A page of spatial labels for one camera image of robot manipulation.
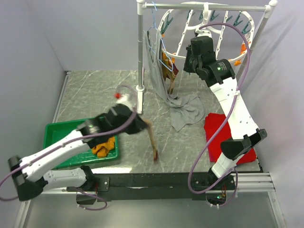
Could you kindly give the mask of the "mustard yellow sock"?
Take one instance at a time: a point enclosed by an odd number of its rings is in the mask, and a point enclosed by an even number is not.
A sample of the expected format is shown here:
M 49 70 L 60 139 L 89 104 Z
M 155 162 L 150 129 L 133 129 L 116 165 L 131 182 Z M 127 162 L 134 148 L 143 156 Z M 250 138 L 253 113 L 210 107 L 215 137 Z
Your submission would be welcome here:
M 97 155 L 98 158 L 105 158 L 105 157 L 108 157 L 113 152 L 115 152 L 115 149 L 109 150 L 105 147 L 101 147 L 99 149 L 96 149 L 95 154 Z
M 109 150 L 113 150 L 115 148 L 115 137 L 113 136 L 113 137 L 109 138 L 107 142 L 101 143 L 101 144 L 93 147 L 92 148 L 92 153 L 95 154 L 96 149 L 99 149 L 101 147 L 105 147 Z

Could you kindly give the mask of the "white clip sock hanger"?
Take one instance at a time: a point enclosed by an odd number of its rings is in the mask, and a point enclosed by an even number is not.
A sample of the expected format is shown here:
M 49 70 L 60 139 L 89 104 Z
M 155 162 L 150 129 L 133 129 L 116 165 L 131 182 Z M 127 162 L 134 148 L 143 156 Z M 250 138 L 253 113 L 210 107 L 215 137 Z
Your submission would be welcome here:
M 210 10 L 208 7 L 211 4 L 217 4 L 217 5 L 224 5 L 224 4 L 219 4 L 219 3 L 208 3 L 208 2 L 197 2 L 197 1 L 188 1 L 188 2 L 183 2 L 182 4 L 197 4 L 197 5 L 206 5 L 207 9 L 203 9 L 202 12 L 199 15 L 199 21 L 201 21 L 199 24 L 194 25 L 194 26 L 190 26 L 190 20 L 194 15 L 194 10 L 190 9 L 188 14 L 187 14 L 187 20 L 186 20 L 186 24 L 185 24 L 185 28 L 184 31 L 182 33 L 181 39 L 179 41 L 178 44 L 178 48 L 177 51 L 175 53 L 170 53 L 169 51 L 167 51 L 167 54 L 169 57 L 172 58 L 177 58 L 177 59 L 185 59 L 186 57 L 179 55 L 179 52 L 181 50 L 181 46 L 183 44 L 184 38 L 185 38 L 185 34 L 188 31 L 195 31 L 195 29 L 197 27 L 201 27 L 203 25 L 206 25 L 208 22 L 212 22 L 214 21 L 214 19 L 219 15 L 215 15 L 215 10 Z M 174 9 L 169 9 L 166 11 L 166 13 L 163 15 L 161 22 L 159 24 L 158 30 L 161 32 L 162 38 L 164 38 L 165 36 L 165 31 L 167 29 L 167 27 L 169 26 L 169 24 L 172 22 L 173 18 L 169 19 L 169 15 L 170 13 L 173 11 Z M 233 27 L 237 27 L 238 25 L 240 25 L 244 20 L 240 19 L 241 17 L 246 17 L 248 22 L 246 23 L 245 27 L 243 29 L 241 29 L 241 33 L 245 36 L 246 42 L 248 43 L 248 46 L 251 47 L 252 41 L 253 41 L 253 36 L 254 36 L 254 31 L 255 31 L 255 23 L 253 18 L 251 17 L 251 15 L 246 12 L 246 11 L 239 11 L 239 14 L 237 15 L 235 21 L 233 22 Z M 229 10 L 226 10 L 225 14 L 224 14 L 224 18 L 223 18 L 223 23 L 228 23 L 228 21 L 230 19 L 233 18 L 233 15 L 229 15 Z M 207 27 L 206 29 L 211 31 L 212 35 L 219 35 L 218 37 L 218 42 L 217 42 L 217 46 L 216 46 L 216 58 L 218 57 L 219 51 L 220 51 L 220 46 L 221 46 L 221 42 L 223 40 L 223 34 L 225 31 L 226 26 L 221 26 L 220 29 L 216 29 L 212 26 Z M 245 45 L 245 42 L 243 41 L 241 44 L 241 48 L 240 48 L 240 55 L 238 57 L 235 58 L 231 58 L 228 59 L 228 61 L 233 64 L 234 66 L 239 66 L 242 61 L 243 58 L 245 57 L 245 54 L 247 53 L 247 48 Z

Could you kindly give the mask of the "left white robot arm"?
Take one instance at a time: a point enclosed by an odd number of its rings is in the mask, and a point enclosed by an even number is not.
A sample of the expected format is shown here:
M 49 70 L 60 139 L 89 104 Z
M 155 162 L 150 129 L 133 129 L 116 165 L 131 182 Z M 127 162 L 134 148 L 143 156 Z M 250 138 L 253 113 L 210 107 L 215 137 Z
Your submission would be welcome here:
M 107 142 L 119 133 L 136 134 L 150 126 L 132 108 L 118 104 L 106 113 L 87 119 L 65 138 L 40 152 L 24 158 L 9 158 L 17 198 L 20 201 L 31 200 L 45 190 L 60 187 L 91 190 L 98 179 L 88 166 L 69 171 L 53 171 L 53 168 L 75 155 Z

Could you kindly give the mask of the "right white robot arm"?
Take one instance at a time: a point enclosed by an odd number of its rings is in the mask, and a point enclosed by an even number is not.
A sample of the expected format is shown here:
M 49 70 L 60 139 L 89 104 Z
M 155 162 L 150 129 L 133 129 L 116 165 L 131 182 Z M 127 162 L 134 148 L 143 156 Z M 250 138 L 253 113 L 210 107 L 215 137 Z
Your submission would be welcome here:
M 195 73 L 206 82 L 227 117 L 231 138 L 221 142 L 221 154 L 210 169 L 209 186 L 215 190 L 225 184 L 224 174 L 252 148 L 267 137 L 252 119 L 237 88 L 235 72 L 226 59 L 216 59 L 213 39 L 194 37 L 186 48 L 184 71 Z

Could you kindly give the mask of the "grey tank top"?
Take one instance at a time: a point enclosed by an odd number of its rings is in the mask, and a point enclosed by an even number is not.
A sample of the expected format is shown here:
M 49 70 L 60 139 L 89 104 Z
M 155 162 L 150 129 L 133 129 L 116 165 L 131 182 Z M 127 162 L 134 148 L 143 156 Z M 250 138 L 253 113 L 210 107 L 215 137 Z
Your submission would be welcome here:
M 172 96 L 168 94 L 167 86 L 163 79 L 162 65 L 155 64 L 150 70 L 150 80 L 155 93 L 170 108 L 171 126 L 175 131 L 180 131 L 188 124 L 196 124 L 205 116 L 205 108 L 198 95 Z

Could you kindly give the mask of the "red folded cloth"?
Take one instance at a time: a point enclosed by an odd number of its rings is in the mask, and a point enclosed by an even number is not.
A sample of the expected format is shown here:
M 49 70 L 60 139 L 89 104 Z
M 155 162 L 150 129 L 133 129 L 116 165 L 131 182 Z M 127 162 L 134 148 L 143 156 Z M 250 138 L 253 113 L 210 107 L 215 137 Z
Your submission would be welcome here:
M 216 130 L 224 122 L 226 116 L 224 114 L 209 113 L 205 118 L 204 130 L 206 133 L 206 141 L 213 136 Z M 216 162 L 221 154 L 220 143 L 231 138 L 230 126 L 228 123 L 221 129 L 214 140 L 208 146 L 209 161 Z M 257 159 L 254 149 L 246 153 L 238 162 L 237 165 L 254 162 Z

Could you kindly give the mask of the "green plastic tray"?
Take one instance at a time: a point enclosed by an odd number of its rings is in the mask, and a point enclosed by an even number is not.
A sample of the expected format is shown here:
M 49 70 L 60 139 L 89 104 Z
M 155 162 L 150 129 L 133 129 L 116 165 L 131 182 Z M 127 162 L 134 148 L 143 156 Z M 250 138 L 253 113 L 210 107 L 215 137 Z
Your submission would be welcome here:
M 47 148 L 52 144 L 60 141 L 64 137 L 66 137 L 72 130 L 76 129 L 81 123 L 86 121 L 87 119 L 79 119 L 58 123 L 50 123 L 46 126 L 45 129 L 45 137 L 43 148 Z M 53 170 L 72 168 L 76 166 L 89 165 L 100 162 L 109 162 L 118 159 L 120 156 L 119 150 L 119 139 L 115 136 L 115 144 L 114 148 L 108 153 L 108 155 L 104 158 L 98 158 L 97 155 L 93 154 L 91 150 L 87 150 L 83 153 L 75 155 L 58 166 L 54 167 Z

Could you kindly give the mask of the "black base beam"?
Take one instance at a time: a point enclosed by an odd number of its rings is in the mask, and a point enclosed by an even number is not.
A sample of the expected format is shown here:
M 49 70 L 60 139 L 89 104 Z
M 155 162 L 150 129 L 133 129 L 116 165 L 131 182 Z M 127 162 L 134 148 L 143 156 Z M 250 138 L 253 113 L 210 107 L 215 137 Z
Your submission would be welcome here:
M 179 173 L 108 173 L 95 174 L 95 181 L 80 187 L 106 201 L 112 200 L 205 200 L 206 194 L 192 193 L 187 184 L 188 174 Z

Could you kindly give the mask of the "white clothes rack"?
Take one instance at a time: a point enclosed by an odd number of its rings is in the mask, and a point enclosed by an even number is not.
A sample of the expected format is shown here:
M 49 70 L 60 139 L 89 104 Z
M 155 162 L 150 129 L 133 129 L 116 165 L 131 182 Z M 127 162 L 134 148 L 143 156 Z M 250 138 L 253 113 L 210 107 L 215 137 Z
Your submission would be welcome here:
M 277 5 L 276 0 L 271 0 L 269 3 L 265 6 L 232 6 L 227 4 L 219 4 L 219 3 L 208 3 L 208 2 L 198 2 L 198 1 L 189 1 L 189 2 L 183 2 L 183 3 L 177 3 L 177 4 L 155 4 L 155 3 L 147 3 L 144 0 L 138 0 L 137 1 L 137 15 L 138 15 L 138 85 L 136 86 L 136 91 L 138 93 L 138 107 L 137 111 L 138 113 L 143 113 L 143 93 L 145 90 L 145 87 L 143 85 L 144 80 L 144 68 L 143 68 L 143 11 L 146 9 L 166 9 L 167 11 L 164 13 L 161 22 L 158 27 L 153 25 L 152 27 L 156 30 L 160 31 L 163 24 L 168 25 L 168 22 L 165 21 L 165 19 L 168 17 L 168 15 L 174 11 L 174 10 L 189 10 L 188 13 L 188 19 L 185 24 L 185 28 L 183 31 L 183 34 L 181 36 L 181 40 L 179 42 L 178 49 L 175 53 L 167 52 L 166 49 L 163 49 L 166 56 L 173 57 L 177 59 L 185 59 L 184 56 L 180 56 L 179 52 L 184 40 L 184 36 L 186 31 L 188 30 L 194 30 L 198 31 L 201 26 L 207 25 L 208 22 L 211 21 L 213 12 L 217 10 L 224 10 L 225 16 L 223 22 L 226 23 L 229 19 L 228 13 L 230 11 L 238 11 L 239 15 L 243 14 L 248 19 L 248 24 L 251 25 L 250 30 L 242 30 L 242 34 L 245 35 L 245 40 L 242 43 L 242 47 L 244 47 L 246 44 L 248 44 L 248 47 L 245 50 L 242 50 L 240 55 L 236 58 L 229 59 L 229 62 L 231 63 L 237 63 L 241 65 L 240 70 L 244 70 L 245 67 L 245 60 L 247 59 L 247 53 L 249 50 L 253 50 L 254 45 L 258 41 L 258 38 L 262 31 L 264 30 L 264 27 L 266 23 L 268 22 L 268 19 L 271 17 L 275 7 Z M 192 13 L 194 10 L 201 10 L 201 17 L 202 22 L 196 26 L 189 26 L 190 19 L 192 17 Z M 252 19 L 251 15 L 249 14 L 250 11 L 262 11 L 263 18 L 261 19 L 261 22 L 259 24 L 259 27 L 257 30 L 255 30 L 255 23 Z

